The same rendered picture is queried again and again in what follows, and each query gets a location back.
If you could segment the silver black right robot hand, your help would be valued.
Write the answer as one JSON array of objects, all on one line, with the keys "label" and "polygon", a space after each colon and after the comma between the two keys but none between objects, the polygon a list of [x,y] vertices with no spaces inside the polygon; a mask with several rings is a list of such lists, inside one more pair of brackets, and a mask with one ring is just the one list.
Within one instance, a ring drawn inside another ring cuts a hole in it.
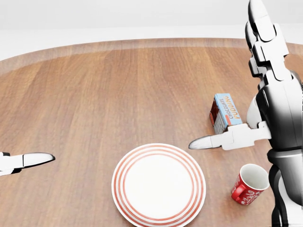
[{"label": "silver black right robot hand", "polygon": [[258,93],[251,101],[246,123],[229,126],[224,133],[192,141],[190,149],[224,150],[253,146],[267,139],[278,151],[302,146],[302,85],[285,66],[289,51],[278,24],[271,22],[262,0],[249,0],[246,42],[252,54],[249,67],[258,77]]}]

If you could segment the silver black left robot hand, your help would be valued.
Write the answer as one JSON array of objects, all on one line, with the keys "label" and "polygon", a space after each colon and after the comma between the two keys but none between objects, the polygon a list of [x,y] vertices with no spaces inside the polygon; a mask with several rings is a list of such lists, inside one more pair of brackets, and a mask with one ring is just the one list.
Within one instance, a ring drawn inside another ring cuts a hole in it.
[{"label": "silver black left robot hand", "polygon": [[19,173],[24,168],[42,165],[55,160],[49,153],[27,153],[11,156],[10,153],[0,152],[0,176]]}]

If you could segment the red mug with white print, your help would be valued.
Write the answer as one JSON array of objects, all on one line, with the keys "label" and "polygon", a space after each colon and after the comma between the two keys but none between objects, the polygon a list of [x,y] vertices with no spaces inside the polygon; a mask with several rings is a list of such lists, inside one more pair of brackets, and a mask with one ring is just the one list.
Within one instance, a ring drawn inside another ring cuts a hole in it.
[{"label": "red mug with white print", "polygon": [[268,173],[264,168],[245,164],[239,171],[231,197],[241,205],[249,205],[269,186]]}]

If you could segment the white plate with red rings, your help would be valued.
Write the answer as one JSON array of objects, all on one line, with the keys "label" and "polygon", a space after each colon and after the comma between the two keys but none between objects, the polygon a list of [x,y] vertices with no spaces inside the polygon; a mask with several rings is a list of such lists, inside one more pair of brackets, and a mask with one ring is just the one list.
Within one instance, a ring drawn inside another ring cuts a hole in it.
[{"label": "white plate with red rings", "polygon": [[121,215],[136,227],[184,227],[203,207],[206,181],[187,152],[151,143],[132,149],[118,162],[111,192]]}]

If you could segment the chocolate pudding box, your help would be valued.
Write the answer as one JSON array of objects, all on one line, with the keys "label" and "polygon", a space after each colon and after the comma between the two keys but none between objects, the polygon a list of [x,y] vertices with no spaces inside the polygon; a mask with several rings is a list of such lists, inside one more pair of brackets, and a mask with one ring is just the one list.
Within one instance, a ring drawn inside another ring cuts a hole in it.
[{"label": "chocolate pudding box", "polygon": [[229,126],[242,124],[242,119],[229,93],[214,95],[209,116],[215,134],[226,132]]}]

